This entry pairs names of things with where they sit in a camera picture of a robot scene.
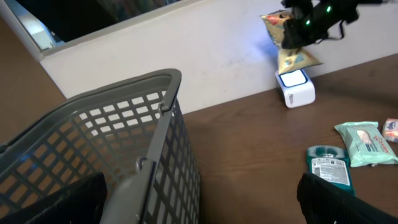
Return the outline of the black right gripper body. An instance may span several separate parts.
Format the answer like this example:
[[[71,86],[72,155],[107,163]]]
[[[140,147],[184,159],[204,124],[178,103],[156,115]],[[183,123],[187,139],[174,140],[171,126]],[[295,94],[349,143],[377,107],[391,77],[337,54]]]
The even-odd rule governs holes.
[[[299,49],[326,38],[326,31],[313,22],[313,6],[293,6],[292,17],[284,23],[283,49]]]

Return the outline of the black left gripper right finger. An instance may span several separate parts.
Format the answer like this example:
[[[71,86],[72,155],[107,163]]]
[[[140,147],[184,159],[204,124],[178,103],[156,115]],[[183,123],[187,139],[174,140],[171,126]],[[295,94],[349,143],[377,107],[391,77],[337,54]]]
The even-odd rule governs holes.
[[[396,217],[310,172],[298,183],[297,200],[309,224],[397,224]]]

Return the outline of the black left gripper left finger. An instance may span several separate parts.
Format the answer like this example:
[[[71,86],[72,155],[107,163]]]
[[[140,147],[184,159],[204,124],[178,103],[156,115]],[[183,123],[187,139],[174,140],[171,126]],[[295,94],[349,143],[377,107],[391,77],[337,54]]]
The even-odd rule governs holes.
[[[99,224],[107,193],[104,174],[90,174],[2,218],[1,224]]]

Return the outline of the yellow snack bag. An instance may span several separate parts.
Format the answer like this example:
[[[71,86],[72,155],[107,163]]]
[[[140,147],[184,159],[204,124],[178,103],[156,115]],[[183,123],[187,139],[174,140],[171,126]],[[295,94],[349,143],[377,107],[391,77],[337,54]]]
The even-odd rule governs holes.
[[[322,64],[318,58],[303,47],[288,45],[287,21],[293,18],[293,13],[288,10],[279,10],[261,16],[271,41],[278,48],[279,75]]]

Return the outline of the teal mouthwash bottle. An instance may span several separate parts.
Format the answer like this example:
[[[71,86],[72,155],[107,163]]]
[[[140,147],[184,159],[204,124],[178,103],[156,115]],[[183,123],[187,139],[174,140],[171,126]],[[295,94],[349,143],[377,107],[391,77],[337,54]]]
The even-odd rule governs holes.
[[[307,149],[306,158],[309,172],[355,195],[346,150],[336,146],[312,146]]]

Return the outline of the mint green wipes pack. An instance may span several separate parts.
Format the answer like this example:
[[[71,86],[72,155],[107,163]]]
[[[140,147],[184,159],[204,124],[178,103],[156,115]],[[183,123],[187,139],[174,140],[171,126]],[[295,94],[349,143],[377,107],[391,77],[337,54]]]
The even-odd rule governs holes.
[[[346,122],[335,126],[348,151],[351,167],[397,165],[397,156],[378,126],[377,121]]]

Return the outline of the small orange carton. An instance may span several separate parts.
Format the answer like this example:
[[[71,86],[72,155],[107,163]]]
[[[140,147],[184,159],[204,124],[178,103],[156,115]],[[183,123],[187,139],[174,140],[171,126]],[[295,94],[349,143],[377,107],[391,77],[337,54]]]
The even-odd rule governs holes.
[[[398,141],[398,121],[397,119],[388,118],[384,123],[382,129],[382,135],[386,141],[397,142]]]

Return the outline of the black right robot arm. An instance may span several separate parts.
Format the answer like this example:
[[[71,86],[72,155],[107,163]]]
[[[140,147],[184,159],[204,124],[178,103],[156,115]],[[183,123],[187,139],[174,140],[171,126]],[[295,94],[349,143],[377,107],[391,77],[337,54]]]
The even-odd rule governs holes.
[[[284,0],[281,4],[290,8],[291,19],[284,23],[283,49],[299,49],[324,40],[341,40],[345,37],[343,24],[359,19],[359,5],[381,5],[385,0]]]

